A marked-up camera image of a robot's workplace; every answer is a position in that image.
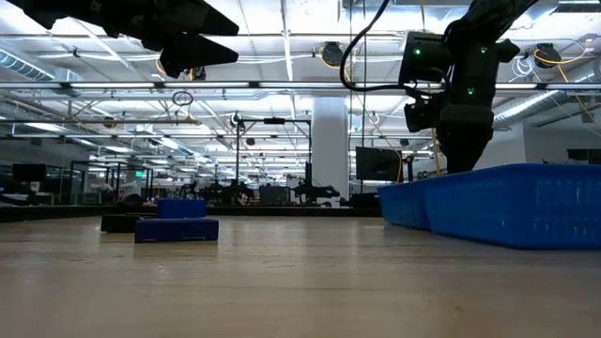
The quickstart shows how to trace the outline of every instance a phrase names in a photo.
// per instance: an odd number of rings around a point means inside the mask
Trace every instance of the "ceiling duct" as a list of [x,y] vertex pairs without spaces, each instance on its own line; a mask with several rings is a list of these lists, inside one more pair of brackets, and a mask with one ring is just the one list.
[[[580,66],[570,71],[568,77],[574,83],[598,83],[601,82],[601,59]],[[553,108],[558,104],[569,101],[567,92],[562,90],[550,90],[539,93],[525,99],[515,99],[496,107],[493,128],[509,127],[528,117],[538,115]]]
[[[365,17],[371,18],[382,5],[382,0],[339,0],[340,12],[338,18],[350,21],[350,12],[352,7],[352,21],[360,22],[363,17],[363,3],[365,5]],[[459,19],[468,12],[472,0],[424,0],[424,11],[427,18],[437,19],[440,22],[447,22]],[[560,0],[539,0],[532,6],[526,14],[530,20],[546,16],[558,8]],[[422,20],[422,0],[391,0],[384,11],[382,18],[387,15],[418,15],[419,22]],[[391,30],[404,30],[405,28],[390,27]]]
[[[0,41],[0,67],[40,82],[80,82],[83,80],[79,74],[70,69],[41,64],[27,54],[15,51],[3,41]],[[73,89],[57,89],[54,92],[73,98],[81,95],[81,92]]]

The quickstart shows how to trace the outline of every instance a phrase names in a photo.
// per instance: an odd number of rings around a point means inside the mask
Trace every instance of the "black cable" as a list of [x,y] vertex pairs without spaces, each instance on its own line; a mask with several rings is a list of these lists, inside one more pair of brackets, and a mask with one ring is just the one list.
[[345,50],[345,53],[342,56],[342,63],[340,65],[340,73],[339,73],[340,81],[342,82],[343,86],[348,90],[353,90],[353,91],[358,91],[358,92],[370,92],[370,91],[374,91],[374,90],[401,89],[401,88],[405,87],[404,85],[400,85],[400,84],[386,84],[386,85],[376,85],[376,86],[369,87],[369,88],[358,88],[357,86],[350,84],[347,81],[347,78],[345,77],[345,67],[347,64],[348,57],[350,56],[350,53],[352,52],[353,48],[355,48],[357,43],[359,43],[359,40],[361,40],[367,34],[367,32],[369,32],[372,29],[374,24],[376,24],[376,22],[379,20],[379,17],[381,17],[382,13],[384,13],[384,10],[388,6],[388,3],[390,3],[390,0],[384,0],[384,2],[382,2],[382,5],[378,9],[378,12],[376,13],[376,16],[374,17],[374,20],[372,20],[372,22],[370,22],[367,25],[367,27],[365,27],[361,31],[361,33],[359,33],[359,35],[350,42],[347,49]]

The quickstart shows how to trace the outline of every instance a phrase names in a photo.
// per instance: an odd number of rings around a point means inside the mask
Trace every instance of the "wire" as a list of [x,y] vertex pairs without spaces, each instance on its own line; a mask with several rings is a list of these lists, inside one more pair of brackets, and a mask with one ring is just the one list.
[[355,37],[350,44],[348,45],[347,49],[345,50],[345,53],[342,56],[342,62],[341,62],[341,67],[340,67],[340,81],[342,82],[343,86],[348,89],[348,90],[352,90],[352,91],[357,91],[357,92],[370,92],[370,91],[374,91],[374,90],[381,90],[381,89],[400,89],[403,88],[403,85],[399,85],[399,84],[386,84],[386,85],[376,85],[373,87],[366,87],[366,88],[358,88],[357,86],[351,84],[349,81],[347,81],[347,75],[345,74],[346,72],[346,67],[347,67],[347,60],[348,57],[350,56],[351,51],[355,48],[355,46],[357,45],[357,43],[359,43],[359,41],[367,34],[367,32],[369,32],[372,27],[374,26],[374,24],[376,24],[376,22],[379,20],[379,18],[382,16],[382,13],[384,13],[384,10],[386,9],[386,7],[388,6],[388,4],[390,3],[390,0],[384,0],[382,2],[382,5],[380,6],[380,8],[378,9],[378,12],[376,13],[376,16],[374,17],[374,19],[372,20],[372,22],[370,22],[360,33],[359,35],[357,35],[357,37]]
[[542,58],[542,57],[538,56],[538,53],[540,52],[540,50],[534,51],[534,57],[536,59],[538,59],[538,60],[541,60],[541,61],[543,61],[545,63],[548,63],[549,65],[568,65],[568,64],[571,64],[571,63],[576,62],[579,59],[583,58],[584,55],[586,55],[586,53],[587,53],[586,48],[589,47],[590,43],[591,42],[589,40],[587,40],[586,41],[586,45],[585,45],[586,47],[585,47],[584,51],[582,51],[582,54],[580,56],[578,56],[578,57],[575,57],[575,58],[571,59],[571,60],[567,60],[567,61],[551,61],[551,60],[546,60],[545,58]]

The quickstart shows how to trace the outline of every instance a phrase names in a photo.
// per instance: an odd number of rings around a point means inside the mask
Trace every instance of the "blue box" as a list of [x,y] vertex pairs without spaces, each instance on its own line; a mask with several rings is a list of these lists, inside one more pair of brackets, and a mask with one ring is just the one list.
[[430,180],[423,180],[378,188],[384,220],[392,225],[430,230],[424,204],[424,193],[430,184]]
[[219,239],[219,221],[210,219],[140,220],[135,224],[135,242]]
[[188,199],[161,199],[157,205],[160,219],[184,219],[207,217],[207,201]]
[[436,233],[518,249],[601,249],[601,166],[515,164],[430,183]]

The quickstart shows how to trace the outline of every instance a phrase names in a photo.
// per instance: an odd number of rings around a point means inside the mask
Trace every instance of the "dark blue box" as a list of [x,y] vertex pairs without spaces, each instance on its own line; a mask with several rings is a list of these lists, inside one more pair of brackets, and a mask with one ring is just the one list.
[[207,201],[187,199],[161,199],[157,205],[160,219],[185,219],[207,217]]
[[210,219],[140,220],[135,224],[135,242],[217,240],[219,221]]

